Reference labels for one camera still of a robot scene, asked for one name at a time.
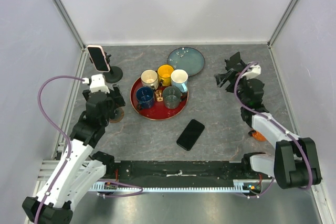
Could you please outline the orange mug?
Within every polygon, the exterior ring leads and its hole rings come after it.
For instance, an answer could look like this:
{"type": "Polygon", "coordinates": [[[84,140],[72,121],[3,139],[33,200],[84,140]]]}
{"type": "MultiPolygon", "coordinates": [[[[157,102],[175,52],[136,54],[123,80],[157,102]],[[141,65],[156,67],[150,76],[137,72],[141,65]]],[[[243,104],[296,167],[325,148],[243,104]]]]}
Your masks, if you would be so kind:
{"type": "Polygon", "coordinates": [[[256,130],[250,130],[248,132],[248,135],[251,136],[251,137],[253,137],[257,141],[260,141],[260,142],[264,142],[264,141],[267,140],[260,132],[258,132],[256,130]]]}

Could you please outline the grey-green ceramic mug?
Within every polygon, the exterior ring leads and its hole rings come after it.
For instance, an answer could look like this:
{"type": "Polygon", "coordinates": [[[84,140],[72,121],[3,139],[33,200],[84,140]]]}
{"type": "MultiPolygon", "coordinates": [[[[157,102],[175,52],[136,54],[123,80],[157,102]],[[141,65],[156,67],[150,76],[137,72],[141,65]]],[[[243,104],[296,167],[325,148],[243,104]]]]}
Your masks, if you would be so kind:
{"type": "Polygon", "coordinates": [[[170,86],[162,92],[163,102],[166,108],[176,109],[181,102],[181,92],[179,88],[170,86]]]}

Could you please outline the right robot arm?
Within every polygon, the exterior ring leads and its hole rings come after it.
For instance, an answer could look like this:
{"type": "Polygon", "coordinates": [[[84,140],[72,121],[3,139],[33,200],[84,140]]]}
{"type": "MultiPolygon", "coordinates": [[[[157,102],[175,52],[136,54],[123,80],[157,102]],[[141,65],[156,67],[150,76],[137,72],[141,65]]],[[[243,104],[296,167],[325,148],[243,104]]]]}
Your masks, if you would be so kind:
{"type": "Polygon", "coordinates": [[[314,140],[290,132],[269,113],[263,104],[264,83],[257,79],[260,74],[261,67],[255,64],[215,75],[218,87],[229,82],[226,90],[236,96],[241,118],[252,133],[261,135],[275,149],[273,157],[265,153],[246,154],[241,174],[248,179],[259,172],[270,175],[282,189],[309,189],[320,184],[322,175],[314,140]]]}

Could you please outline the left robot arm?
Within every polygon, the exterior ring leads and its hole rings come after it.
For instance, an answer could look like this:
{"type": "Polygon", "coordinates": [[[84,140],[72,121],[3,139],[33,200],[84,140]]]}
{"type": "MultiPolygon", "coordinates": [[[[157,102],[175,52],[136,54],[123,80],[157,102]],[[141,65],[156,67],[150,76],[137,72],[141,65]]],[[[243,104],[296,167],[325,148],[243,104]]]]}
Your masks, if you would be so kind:
{"type": "Polygon", "coordinates": [[[115,173],[114,157],[96,152],[83,172],[80,168],[91,155],[108,124],[119,115],[125,100],[117,84],[99,85],[83,91],[86,108],[72,132],[50,178],[35,197],[26,197],[22,208],[33,223],[70,223],[73,212],[92,185],[115,173]]]}

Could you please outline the phone in pink case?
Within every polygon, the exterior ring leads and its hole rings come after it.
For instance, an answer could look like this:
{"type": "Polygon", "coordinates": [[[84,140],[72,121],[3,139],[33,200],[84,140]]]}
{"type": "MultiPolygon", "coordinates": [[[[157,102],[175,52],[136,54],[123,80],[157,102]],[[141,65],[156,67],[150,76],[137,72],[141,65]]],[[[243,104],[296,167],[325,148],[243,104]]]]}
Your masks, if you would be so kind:
{"type": "Polygon", "coordinates": [[[110,66],[107,62],[106,54],[103,48],[99,45],[88,45],[87,51],[89,53],[90,60],[92,61],[95,69],[99,72],[109,72],[110,66]]]}

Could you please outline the round red tray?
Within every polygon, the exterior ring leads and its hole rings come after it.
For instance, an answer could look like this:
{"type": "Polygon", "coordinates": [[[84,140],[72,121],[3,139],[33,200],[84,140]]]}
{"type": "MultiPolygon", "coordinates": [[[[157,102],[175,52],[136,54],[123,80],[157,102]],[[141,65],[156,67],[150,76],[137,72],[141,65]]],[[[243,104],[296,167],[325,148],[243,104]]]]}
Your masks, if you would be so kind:
{"type": "MultiPolygon", "coordinates": [[[[165,107],[164,102],[157,102],[155,95],[154,95],[154,106],[150,109],[143,109],[143,110],[138,110],[137,107],[137,99],[136,99],[136,91],[143,87],[142,82],[141,82],[141,77],[133,84],[131,93],[130,93],[130,100],[132,103],[133,108],[142,116],[151,119],[151,120],[165,120],[169,119],[171,117],[176,116],[177,114],[180,113],[180,111],[183,110],[185,107],[187,101],[188,101],[188,92],[182,93],[181,92],[181,102],[179,106],[176,109],[168,109],[165,107]]],[[[164,90],[166,87],[159,87],[156,90],[164,90]]]]}

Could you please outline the yellow ceramic mug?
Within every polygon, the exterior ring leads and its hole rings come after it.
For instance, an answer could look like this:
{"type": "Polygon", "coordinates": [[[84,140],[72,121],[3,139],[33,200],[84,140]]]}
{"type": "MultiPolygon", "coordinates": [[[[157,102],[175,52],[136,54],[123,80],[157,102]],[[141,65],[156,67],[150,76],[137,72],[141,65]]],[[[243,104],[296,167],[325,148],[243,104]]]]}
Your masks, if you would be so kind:
{"type": "Polygon", "coordinates": [[[170,65],[161,65],[157,70],[159,78],[159,85],[161,87],[168,87],[171,85],[171,74],[174,68],[170,65]]]}

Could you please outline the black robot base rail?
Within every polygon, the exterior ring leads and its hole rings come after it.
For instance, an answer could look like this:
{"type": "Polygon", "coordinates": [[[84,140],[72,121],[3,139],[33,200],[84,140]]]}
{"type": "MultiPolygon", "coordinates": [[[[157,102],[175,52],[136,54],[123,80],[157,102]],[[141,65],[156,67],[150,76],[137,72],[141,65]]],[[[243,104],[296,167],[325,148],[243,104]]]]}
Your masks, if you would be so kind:
{"type": "Polygon", "coordinates": [[[234,181],[259,182],[267,175],[229,161],[119,161],[118,181],[143,188],[232,187],[234,181]]]}

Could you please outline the black folding phone stand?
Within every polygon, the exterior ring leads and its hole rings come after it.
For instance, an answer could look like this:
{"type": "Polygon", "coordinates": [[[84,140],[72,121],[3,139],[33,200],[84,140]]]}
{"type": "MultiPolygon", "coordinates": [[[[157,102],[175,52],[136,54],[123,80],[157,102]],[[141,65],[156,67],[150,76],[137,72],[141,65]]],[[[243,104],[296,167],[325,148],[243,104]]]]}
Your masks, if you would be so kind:
{"type": "Polygon", "coordinates": [[[233,54],[229,59],[225,59],[227,71],[234,70],[237,72],[242,72],[247,64],[241,59],[240,51],[233,54]]]}

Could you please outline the teal ceramic plate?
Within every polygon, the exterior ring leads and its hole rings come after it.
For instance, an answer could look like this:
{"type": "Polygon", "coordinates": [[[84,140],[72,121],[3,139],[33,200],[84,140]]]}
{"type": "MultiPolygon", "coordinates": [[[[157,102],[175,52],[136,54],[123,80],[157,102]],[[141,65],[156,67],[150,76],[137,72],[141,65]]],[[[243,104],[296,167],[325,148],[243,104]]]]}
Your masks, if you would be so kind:
{"type": "Polygon", "coordinates": [[[180,47],[169,54],[167,64],[172,66],[174,70],[182,69],[189,76],[194,76],[202,71],[205,59],[202,53],[195,48],[180,47]]]}

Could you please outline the black round-base phone stand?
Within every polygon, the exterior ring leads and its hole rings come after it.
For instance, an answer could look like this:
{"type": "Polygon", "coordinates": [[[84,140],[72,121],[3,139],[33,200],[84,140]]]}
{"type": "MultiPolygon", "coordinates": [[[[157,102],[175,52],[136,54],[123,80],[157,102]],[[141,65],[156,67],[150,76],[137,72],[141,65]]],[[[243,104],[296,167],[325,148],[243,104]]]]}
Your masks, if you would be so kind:
{"type": "Polygon", "coordinates": [[[110,69],[108,72],[103,73],[105,81],[107,83],[116,83],[120,81],[123,77],[122,69],[120,67],[110,65],[111,55],[108,54],[107,52],[105,52],[105,57],[106,57],[108,67],[110,69]]]}

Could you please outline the black phone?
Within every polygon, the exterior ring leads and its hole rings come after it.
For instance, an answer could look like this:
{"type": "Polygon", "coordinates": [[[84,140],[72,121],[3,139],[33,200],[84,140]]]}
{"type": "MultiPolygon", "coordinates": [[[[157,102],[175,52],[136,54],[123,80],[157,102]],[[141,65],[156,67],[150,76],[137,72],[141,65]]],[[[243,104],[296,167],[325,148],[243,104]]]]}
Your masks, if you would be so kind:
{"type": "Polygon", "coordinates": [[[178,137],[176,141],[177,145],[186,151],[190,151],[204,129],[204,124],[195,119],[191,119],[181,135],[178,137]]]}

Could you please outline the dark blue mug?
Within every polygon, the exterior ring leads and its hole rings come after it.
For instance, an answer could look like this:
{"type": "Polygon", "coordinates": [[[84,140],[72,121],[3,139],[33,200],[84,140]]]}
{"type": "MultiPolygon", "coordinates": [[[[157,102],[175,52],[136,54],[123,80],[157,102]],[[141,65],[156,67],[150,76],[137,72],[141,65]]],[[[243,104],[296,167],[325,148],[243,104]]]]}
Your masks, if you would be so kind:
{"type": "Polygon", "coordinates": [[[154,91],[150,87],[141,87],[136,91],[137,109],[150,109],[154,106],[154,91]]]}

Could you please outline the small gold brown ornament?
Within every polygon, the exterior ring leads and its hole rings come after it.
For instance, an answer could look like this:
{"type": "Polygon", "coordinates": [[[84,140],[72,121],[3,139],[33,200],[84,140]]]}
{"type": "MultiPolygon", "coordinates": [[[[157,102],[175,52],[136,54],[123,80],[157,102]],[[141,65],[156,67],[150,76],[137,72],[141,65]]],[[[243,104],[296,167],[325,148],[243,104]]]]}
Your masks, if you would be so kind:
{"type": "Polygon", "coordinates": [[[159,89],[154,92],[157,102],[162,102],[163,101],[162,92],[163,91],[159,90],[159,89]]]}

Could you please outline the light blue mug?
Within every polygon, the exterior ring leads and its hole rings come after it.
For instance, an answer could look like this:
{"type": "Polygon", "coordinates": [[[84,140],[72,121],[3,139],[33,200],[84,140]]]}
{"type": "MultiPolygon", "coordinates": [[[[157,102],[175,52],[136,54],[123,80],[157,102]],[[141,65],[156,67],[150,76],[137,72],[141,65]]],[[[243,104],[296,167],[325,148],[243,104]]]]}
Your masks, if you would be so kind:
{"type": "Polygon", "coordinates": [[[188,91],[187,88],[188,74],[182,69],[176,69],[171,74],[171,84],[177,87],[182,93],[188,91]]]}

